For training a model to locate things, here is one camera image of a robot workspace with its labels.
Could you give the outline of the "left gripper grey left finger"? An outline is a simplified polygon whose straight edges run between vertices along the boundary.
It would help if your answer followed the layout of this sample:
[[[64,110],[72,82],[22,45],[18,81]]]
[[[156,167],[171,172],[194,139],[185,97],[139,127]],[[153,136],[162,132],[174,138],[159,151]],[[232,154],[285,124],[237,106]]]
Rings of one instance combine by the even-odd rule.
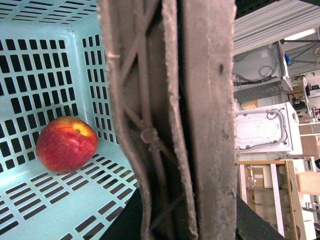
[[[144,240],[196,240],[192,177],[180,114],[175,0],[100,0],[116,137],[134,171]]]

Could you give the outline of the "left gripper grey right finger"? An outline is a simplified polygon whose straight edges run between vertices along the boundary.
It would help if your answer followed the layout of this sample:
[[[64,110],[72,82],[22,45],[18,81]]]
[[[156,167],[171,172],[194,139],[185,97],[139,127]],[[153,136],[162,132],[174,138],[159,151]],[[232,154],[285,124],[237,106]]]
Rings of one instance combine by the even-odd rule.
[[[237,221],[233,0],[184,0],[183,73],[198,234],[233,240]]]

